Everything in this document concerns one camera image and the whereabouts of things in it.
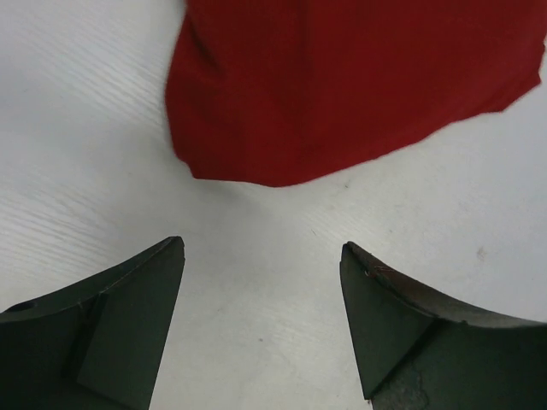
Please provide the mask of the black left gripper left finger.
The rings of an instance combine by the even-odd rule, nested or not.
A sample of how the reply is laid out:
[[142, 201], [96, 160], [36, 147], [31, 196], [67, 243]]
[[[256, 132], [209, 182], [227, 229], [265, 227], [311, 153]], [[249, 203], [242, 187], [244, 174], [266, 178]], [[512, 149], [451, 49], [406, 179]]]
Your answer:
[[185, 265], [181, 237], [1, 313], [3, 409], [147, 409]]

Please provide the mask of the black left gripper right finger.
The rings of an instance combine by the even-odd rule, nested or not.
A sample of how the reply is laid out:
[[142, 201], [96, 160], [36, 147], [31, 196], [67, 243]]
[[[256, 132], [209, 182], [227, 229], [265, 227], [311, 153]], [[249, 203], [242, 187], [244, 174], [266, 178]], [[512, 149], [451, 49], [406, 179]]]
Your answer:
[[339, 265], [364, 398], [375, 409], [543, 409], [546, 326], [459, 301], [355, 243]]

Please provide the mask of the red t-shirt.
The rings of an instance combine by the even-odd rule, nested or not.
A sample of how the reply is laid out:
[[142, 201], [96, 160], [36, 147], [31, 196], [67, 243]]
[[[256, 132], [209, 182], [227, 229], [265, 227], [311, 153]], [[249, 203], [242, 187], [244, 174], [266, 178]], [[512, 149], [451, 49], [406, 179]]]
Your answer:
[[190, 1], [174, 153], [198, 179], [305, 183], [505, 110], [545, 36], [543, 1]]

